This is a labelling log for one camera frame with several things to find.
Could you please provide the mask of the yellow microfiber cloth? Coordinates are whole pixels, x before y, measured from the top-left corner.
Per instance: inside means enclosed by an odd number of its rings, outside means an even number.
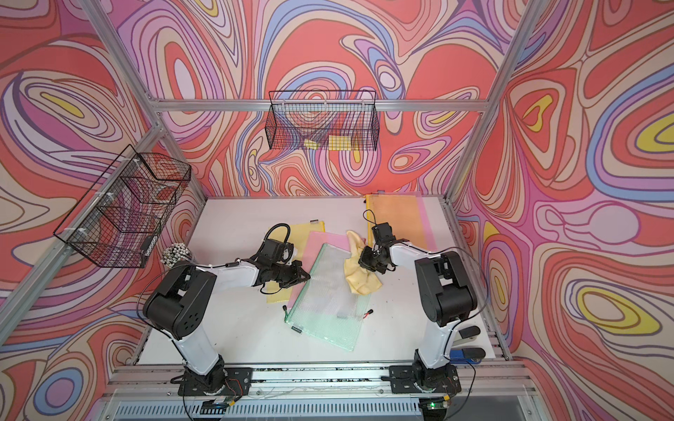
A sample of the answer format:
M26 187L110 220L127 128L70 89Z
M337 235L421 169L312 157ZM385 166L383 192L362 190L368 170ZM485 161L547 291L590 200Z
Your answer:
M359 260L365 248L365 244L361 236L351 230L346 232L350 257L344 261L344 275L349 289L353 294L359 296L368 296L380 290L383 286L377 275L366 268L363 268Z

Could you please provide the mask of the yellow mesh document bag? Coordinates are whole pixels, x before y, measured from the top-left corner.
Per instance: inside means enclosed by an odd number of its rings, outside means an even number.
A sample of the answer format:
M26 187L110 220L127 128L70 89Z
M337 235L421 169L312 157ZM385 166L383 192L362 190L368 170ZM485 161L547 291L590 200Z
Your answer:
M388 223L398 239L410 240L416 247L426 250L435 248L435 237L420 196L367 195L365 203L366 209L374 212L377 223Z

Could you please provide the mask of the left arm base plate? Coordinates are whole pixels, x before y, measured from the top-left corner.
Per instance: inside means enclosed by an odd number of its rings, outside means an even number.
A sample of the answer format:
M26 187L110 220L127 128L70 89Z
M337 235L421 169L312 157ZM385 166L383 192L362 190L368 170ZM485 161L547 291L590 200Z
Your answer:
M189 368L179 383L179 396L247 396L252 385L252 368L215 367L207 375L198 375Z

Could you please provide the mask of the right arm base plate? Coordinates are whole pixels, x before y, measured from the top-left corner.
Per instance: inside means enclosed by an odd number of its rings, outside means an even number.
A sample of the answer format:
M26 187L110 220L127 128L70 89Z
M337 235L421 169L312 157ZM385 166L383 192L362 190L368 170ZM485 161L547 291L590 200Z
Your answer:
M382 380L390 383L393 394L441 393L455 396L463 390L456 367L451 364L440 368L425 368L417 364L390 366L388 375Z

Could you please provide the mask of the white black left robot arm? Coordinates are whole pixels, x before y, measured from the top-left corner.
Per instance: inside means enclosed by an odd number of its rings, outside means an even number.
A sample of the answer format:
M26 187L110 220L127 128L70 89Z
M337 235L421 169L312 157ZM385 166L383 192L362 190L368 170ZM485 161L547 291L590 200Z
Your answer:
M202 327L212 295L240 288L259 288L270 295L268 282L290 289L309 281L310 274L293 254L291 243L266 239L247 259L219 265L179 261L144 303L142 316L170 337L191 373L210 375L220 361Z

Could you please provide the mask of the clear mesh document bag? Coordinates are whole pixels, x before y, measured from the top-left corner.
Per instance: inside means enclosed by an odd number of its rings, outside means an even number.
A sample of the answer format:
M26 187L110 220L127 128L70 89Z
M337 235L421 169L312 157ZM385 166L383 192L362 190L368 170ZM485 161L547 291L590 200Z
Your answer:
M311 278L285 317L291 329L346 351L356 347L370 298L351 292L343 264L350 253L325 244L312 266Z

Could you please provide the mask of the pink mesh document bag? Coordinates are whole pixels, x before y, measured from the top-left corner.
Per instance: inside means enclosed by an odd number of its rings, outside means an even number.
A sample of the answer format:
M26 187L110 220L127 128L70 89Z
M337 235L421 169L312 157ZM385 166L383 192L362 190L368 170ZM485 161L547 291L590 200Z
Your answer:
M417 203L419 207L419 217L421 218L421 224L423 228L423 233L426 239L427 249L435 250L437 243L435 240L434 232L434 217L436 207L439 204L437 198L432 196L418 196Z

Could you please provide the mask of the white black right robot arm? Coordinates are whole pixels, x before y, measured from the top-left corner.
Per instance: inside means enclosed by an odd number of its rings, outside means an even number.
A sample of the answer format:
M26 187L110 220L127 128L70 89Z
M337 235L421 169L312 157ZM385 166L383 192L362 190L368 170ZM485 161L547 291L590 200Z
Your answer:
M372 228L374 245L361 252L358 264L370 273L385 274L398 268L416 275L419 301L428 325L415 360L425 370L450 363L458 326L478 307L478 297L463 261L463 249L453 246L431 252L408 240L398 239L384 222Z

